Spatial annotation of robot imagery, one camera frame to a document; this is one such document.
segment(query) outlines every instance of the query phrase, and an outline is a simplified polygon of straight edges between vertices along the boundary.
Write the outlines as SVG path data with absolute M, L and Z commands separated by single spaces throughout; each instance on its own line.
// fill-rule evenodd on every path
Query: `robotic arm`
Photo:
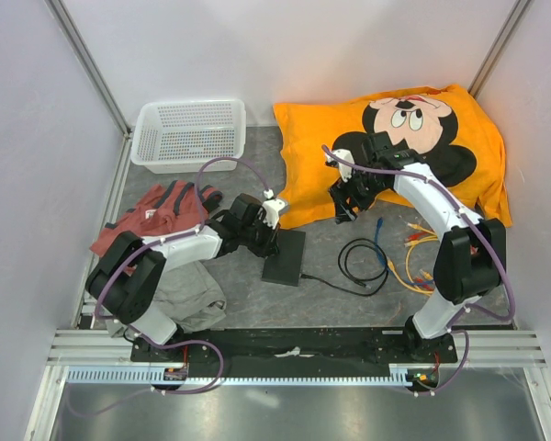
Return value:
M 236 251 L 240 245 L 258 257 L 278 253 L 279 217 L 287 210 L 280 198 L 258 199 L 240 194 L 228 210 L 219 212 L 199 226 L 180 234 L 138 237 L 123 232 L 110 245 L 88 277 L 85 289 L 98 299 L 106 283 L 120 265 L 147 243 L 159 242 L 139 255 L 131 264 L 132 273 L 121 273 L 110 287 L 103 306 L 116 320 L 147 335 L 156 344 L 164 345 L 176 332 L 177 325 L 152 303 L 160 277 L 179 266 L 221 257 Z
M 439 183 L 429 165 L 408 146 L 392 145 L 385 132 L 369 135 L 361 146 L 352 150 L 335 150 L 334 155 L 348 164 L 407 172 L 371 174 L 354 170 L 327 156 L 327 165 L 338 167 L 341 174 L 329 188 L 337 223 L 354 221 L 355 209 L 368 209 L 376 196 L 386 189 L 407 199 L 429 222 L 441 242 L 433 269 L 436 288 L 424 307 L 407 320 L 405 334 L 410 346 L 415 348 L 423 341 L 448 333 L 451 321 L 466 304 L 479 300 L 501 283 L 498 269 L 486 248 L 462 216 L 467 215 L 478 227 L 505 266 L 504 226 L 499 220 L 484 220 L 455 197 L 457 207 L 454 207 L 445 197 L 449 190 Z M 425 179 L 408 175 L 408 172 Z M 434 181 L 433 186 L 428 184 L 430 180 Z

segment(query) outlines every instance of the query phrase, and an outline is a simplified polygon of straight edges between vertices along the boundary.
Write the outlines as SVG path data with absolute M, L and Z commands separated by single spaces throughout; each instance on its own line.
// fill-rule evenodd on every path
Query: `mickey mouse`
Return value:
M 362 118 L 365 132 L 386 131 L 393 145 L 408 144 L 431 167 L 446 187 L 453 187 L 476 170 L 476 156 L 454 145 L 458 130 L 455 112 L 443 101 L 428 96 L 382 98 L 372 101 Z M 360 146 L 366 133 L 351 131 L 336 139 L 333 150 Z

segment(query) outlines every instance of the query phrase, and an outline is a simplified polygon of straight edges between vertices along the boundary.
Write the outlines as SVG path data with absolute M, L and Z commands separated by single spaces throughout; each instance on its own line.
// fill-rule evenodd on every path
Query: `plastic laundry basket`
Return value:
M 130 160 L 154 173 L 195 172 L 212 158 L 240 158 L 245 105 L 239 99 L 150 103 L 141 109 Z M 233 170 L 218 161 L 205 171 Z

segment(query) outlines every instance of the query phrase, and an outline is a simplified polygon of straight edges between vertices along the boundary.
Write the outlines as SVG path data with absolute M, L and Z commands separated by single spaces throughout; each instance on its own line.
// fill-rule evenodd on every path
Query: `red fabric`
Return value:
M 126 231 L 132 231 L 138 236 L 159 236 L 195 227 L 200 218 L 193 184 L 186 181 L 174 181 L 173 190 L 156 209 L 155 205 L 162 199 L 166 191 L 160 185 L 151 187 L 137 202 L 134 211 L 129 210 L 123 214 L 114 228 L 106 227 L 100 232 L 98 239 L 90 246 L 90 250 L 102 257 L 117 236 Z M 175 202 L 181 195 L 183 198 L 177 207 Z M 202 192 L 202 201 L 205 202 L 208 198 L 216 198 L 217 201 L 220 201 L 222 194 L 216 188 L 207 186 Z M 155 212 L 147 219 L 149 210 L 155 210 Z M 205 219 L 208 217 L 206 210 L 204 210 L 204 217 Z

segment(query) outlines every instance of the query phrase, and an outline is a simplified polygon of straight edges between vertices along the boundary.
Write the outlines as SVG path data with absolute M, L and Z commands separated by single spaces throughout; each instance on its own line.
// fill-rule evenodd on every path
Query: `wall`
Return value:
M 551 0 L 531 5 L 479 103 L 507 147 L 518 319 L 538 332 L 551 367 Z
M 125 117 L 152 101 L 278 101 L 468 87 L 513 0 L 64 0 Z
M 0 1 L 0 441 L 70 324 L 120 142 L 43 1 Z

